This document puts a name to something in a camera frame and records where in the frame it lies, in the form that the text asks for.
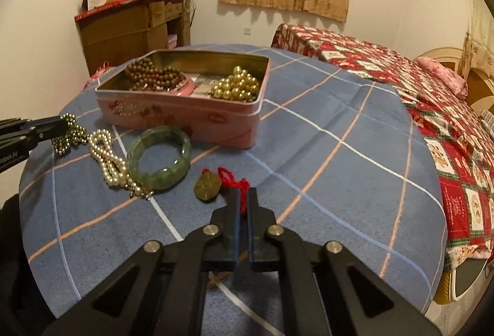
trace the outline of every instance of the red plaid bedspread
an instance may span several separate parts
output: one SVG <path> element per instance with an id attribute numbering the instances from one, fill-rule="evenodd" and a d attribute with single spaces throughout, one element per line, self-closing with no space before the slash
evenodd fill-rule
<path id="1" fill-rule="evenodd" d="M 494 142 L 475 112 L 437 78 L 384 46 L 331 31 L 282 24 L 272 47 L 392 84 L 436 163 L 448 223 L 445 270 L 489 258 L 494 240 Z"/>

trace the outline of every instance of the red cord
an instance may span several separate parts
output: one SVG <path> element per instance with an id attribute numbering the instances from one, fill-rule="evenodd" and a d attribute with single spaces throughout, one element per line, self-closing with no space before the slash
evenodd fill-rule
<path id="1" fill-rule="evenodd" d="M 240 189 L 240 213 L 245 215 L 247 212 L 247 191 L 250 188 L 250 183 L 245 178 L 236 181 L 233 173 L 224 167 L 218 168 L 218 176 L 221 185 L 225 188 L 238 187 Z"/>

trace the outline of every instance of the white pearl strand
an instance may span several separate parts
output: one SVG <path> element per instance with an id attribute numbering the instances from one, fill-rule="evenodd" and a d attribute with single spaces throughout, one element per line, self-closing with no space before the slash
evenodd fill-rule
<path id="1" fill-rule="evenodd" d="M 146 193 L 130 178 L 127 163 L 112 150 L 112 136 L 108 130 L 93 132 L 88 137 L 87 143 L 91 156 L 98 161 L 103 178 L 109 186 L 126 188 L 130 190 L 131 196 L 136 195 L 146 199 L 153 196 L 153 192 Z"/>

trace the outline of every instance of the gold pearl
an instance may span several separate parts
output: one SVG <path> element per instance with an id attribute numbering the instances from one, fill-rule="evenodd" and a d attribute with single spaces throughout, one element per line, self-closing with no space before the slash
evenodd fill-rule
<path id="1" fill-rule="evenodd" d="M 231 93 L 232 93 L 232 97 L 234 97 L 235 99 L 239 99 L 241 89 L 240 88 L 233 88 L 231 90 Z"/>

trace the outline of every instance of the jade bracelet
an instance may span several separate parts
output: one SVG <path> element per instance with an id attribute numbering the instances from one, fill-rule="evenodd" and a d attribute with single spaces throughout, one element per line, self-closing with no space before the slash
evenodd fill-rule
<path id="1" fill-rule="evenodd" d="M 149 147 L 171 140 L 181 144 L 182 154 L 172 164 L 154 173 L 141 172 L 139 159 Z M 144 131 L 131 145 L 127 153 L 128 173 L 145 190 L 166 190 L 178 183 L 189 170 L 191 162 L 191 143 L 189 137 L 182 131 L 163 125 Z"/>

